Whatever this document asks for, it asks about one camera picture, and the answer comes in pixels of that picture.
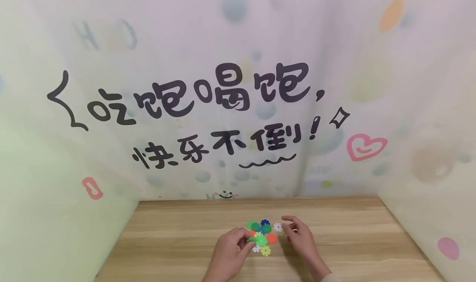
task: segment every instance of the fabric backdrop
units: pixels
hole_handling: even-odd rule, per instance
[[[474,49],[472,0],[22,2],[50,122],[150,200],[376,194]]]

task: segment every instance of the wooden table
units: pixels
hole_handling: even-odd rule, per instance
[[[376,196],[266,200],[143,201],[96,282],[199,282],[216,239],[250,220],[301,218],[343,282],[444,281]],[[235,278],[311,281],[284,232],[271,255],[251,253]]]

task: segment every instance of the pink oval shape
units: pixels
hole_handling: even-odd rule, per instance
[[[459,258],[458,244],[452,238],[441,238],[438,240],[438,249],[440,252],[451,260]]]

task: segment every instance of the green snowflake block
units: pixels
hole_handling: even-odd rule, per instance
[[[269,224],[263,225],[263,231],[265,233],[270,233],[271,232],[271,226]]]

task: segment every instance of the orange oval shape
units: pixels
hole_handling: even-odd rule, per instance
[[[385,9],[382,19],[380,19],[380,32],[385,33],[389,31],[400,21],[404,7],[403,0],[394,0],[392,4]]]
[[[273,233],[267,234],[266,238],[267,238],[268,244],[274,244],[275,242],[278,241],[278,237]]]

